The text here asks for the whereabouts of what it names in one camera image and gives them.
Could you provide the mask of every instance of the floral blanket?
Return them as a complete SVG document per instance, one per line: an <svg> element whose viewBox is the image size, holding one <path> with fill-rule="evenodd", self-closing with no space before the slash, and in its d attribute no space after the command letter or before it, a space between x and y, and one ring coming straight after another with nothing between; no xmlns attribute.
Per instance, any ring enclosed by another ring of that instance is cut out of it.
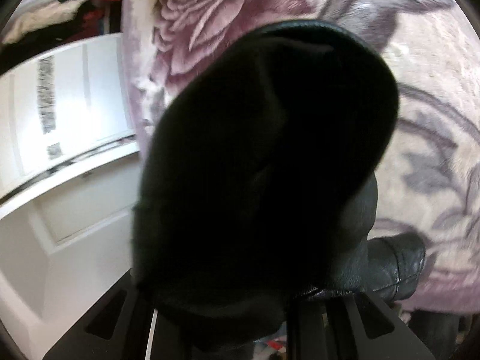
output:
<svg viewBox="0 0 480 360"><path fill-rule="evenodd" d="M427 244L421 283L404 307L480 311L480 40L454 0L124 0L142 153L166 107L232 42L293 18L350 30L397 78L400 114L376 171L371 235L414 231Z"/></svg>

